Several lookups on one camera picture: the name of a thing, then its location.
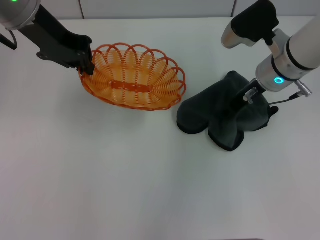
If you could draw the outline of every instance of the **dark gray oven mitt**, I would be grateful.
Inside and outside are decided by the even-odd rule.
[[[208,134],[215,144],[230,152],[237,149],[245,138],[244,132],[266,127],[279,110],[270,107],[265,97],[259,95],[253,104],[234,111],[231,100],[248,84],[236,71],[229,72],[223,80],[181,104],[178,127],[186,134],[198,134],[209,128]]]

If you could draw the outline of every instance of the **white table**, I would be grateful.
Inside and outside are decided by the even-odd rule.
[[[292,35],[310,19],[279,17],[279,27]],[[93,49],[125,42],[164,51],[186,73],[187,99],[231,70],[251,80],[270,54],[263,42],[223,48],[230,20],[61,22],[90,36]],[[303,78],[312,97],[279,105],[267,128],[226,152],[207,131],[181,132],[177,106],[106,104],[75,70],[38,59],[38,48],[16,36],[16,51],[0,46],[0,239],[320,238],[319,70]]]

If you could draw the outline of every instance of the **black cable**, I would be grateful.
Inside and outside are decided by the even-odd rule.
[[[298,91],[295,94],[293,94],[292,96],[290,96],[287,100],[272,102],[272,103],[269,103],[269,105],[286,103],[286,102],[292,101],[294,99],[300,98],[302,95],[303,95],[302,92]]]
[[[232,12],[231,12],[231,17],[233,17],[234,14],[235,14],[236,6],[237,6],[237,1],[238,1],[238,0],[234,0]]]
[[[81,10],[82,19],[84,20],[85,15],[84,15],[84,11],[82,10],[81,0],[78,0],[78,2],[79,2],[80,10]]]
[[[12,50],[16,50],[18,47],[17,39],[14,33],[11,30],[8,30],[13,38],[13,42],[10,41],[8,38],[0,34],[0,43],[6,45],[8,48],[11,48]]]
[[[276,101],[276,102],[269,103],[269,105],[282,104],[282,103],[286,103],[286,102],[289,102],[289,101],[291,101],[291,100],[287,99],[287,100],[283,100],[283,101]]]

